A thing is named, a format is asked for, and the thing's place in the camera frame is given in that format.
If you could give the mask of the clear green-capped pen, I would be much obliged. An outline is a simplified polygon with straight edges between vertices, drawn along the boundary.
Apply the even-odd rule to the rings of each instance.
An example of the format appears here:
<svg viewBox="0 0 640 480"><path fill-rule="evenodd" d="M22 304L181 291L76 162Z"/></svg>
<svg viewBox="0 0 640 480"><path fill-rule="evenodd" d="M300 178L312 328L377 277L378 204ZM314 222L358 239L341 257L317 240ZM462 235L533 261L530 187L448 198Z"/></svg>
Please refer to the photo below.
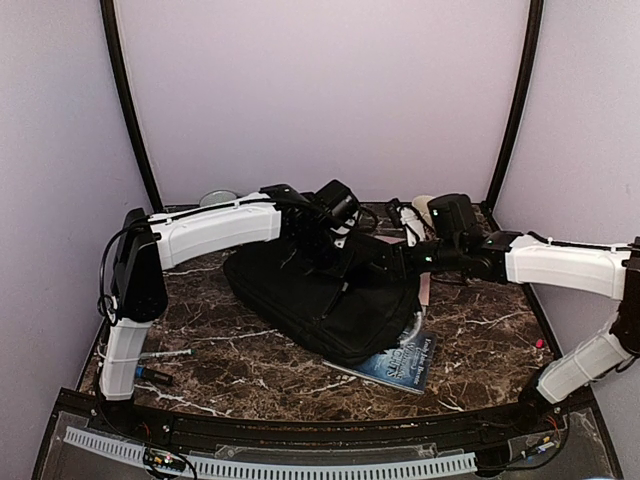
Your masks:
<svg viewBox="0 0 640 480"><path fill-rule="evenodd" d="M180 357L180 356L192 356L195 353L196 352L194 349L160 351L160 352L143 352L140 354L139 358L141 360L155 359L155 358L170 358L170 357Z"/></svg>

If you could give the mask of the black student bag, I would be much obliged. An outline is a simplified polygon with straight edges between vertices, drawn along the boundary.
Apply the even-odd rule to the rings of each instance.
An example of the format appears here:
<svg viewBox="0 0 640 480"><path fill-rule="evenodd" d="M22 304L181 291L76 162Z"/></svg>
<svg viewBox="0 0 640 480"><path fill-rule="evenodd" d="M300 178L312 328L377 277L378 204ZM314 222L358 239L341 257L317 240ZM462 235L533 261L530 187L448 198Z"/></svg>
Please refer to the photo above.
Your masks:
<svg viewBox="0 0 640 480"><path fill-rule="evenodd" d="M287 240L252 243L223 264L234 295L306 350L355 366L398 345L420 310L420 279L371 264L345 279L311 272Z"/></svg>

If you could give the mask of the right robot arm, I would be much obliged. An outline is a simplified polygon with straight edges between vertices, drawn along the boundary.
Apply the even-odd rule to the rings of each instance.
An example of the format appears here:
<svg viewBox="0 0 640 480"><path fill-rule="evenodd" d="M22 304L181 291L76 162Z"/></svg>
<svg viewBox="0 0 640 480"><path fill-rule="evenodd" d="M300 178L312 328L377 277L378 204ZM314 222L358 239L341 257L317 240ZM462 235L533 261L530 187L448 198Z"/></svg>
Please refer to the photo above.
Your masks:
<svg viewBox="0 0 640 480"><path fill-rule="evenodd" d="M392 247L392 272L460 272L500 284L580 292L616 303L603 326L542 368L510 413L521 434L534 432L576 390L639 356L639 246L587 244L543 238L533 232L496 231L468 244L421 241Z"/></svg>

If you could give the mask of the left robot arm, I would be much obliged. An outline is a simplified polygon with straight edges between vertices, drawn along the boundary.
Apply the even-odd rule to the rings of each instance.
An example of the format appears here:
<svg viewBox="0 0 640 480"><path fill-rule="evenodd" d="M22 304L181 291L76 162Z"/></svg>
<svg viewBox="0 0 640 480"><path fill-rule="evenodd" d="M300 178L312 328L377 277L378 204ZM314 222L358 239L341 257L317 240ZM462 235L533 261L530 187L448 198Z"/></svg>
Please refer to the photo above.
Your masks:
<svg viewBox="0 0 640 480"><path fill-rule="evenodd" d="M97 391L108 400L101 417L120 436L141 427L130 406L134 378L148 330L164 313L164 272L193 258L254 242L293 241L319 270L343 271L341 256L360 217L354 193L338 180L317 192L287 184L263 187L235 200L178 213L130 211L108 241L100 267L97 308L109 325Z"/></svg>

